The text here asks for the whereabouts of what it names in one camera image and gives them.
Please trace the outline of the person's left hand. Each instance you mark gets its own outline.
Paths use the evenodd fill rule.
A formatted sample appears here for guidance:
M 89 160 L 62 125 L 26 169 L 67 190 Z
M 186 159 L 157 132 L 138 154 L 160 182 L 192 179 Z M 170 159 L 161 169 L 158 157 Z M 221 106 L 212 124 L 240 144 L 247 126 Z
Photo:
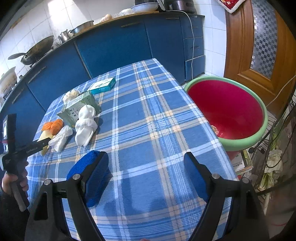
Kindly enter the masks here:
M 20 181 L 20 186 L 22 187 L 22 190 L 24 192 L 27 192 L 29 190 L 29 186 L 28 186 L 28 179 L 27 179 L 27 170 L 26 170 L 26 166 L 29 163 L 27 161 L 24 162 L 24 168 L 22 170 L 22 173 L 20 175 L 21 177 L 21 181 Z M 16 182 L 18 180 L 18 176 L 14 175 L 14 174 L 10 174 L 10 173 L 5 173 L 4 177 L 1 181 L 1 188 L 4 191 L 4 193 L 8 194 L 9 196 L 13 195 L 12 192 L 12 188 L 11 188 L 11 184 Z

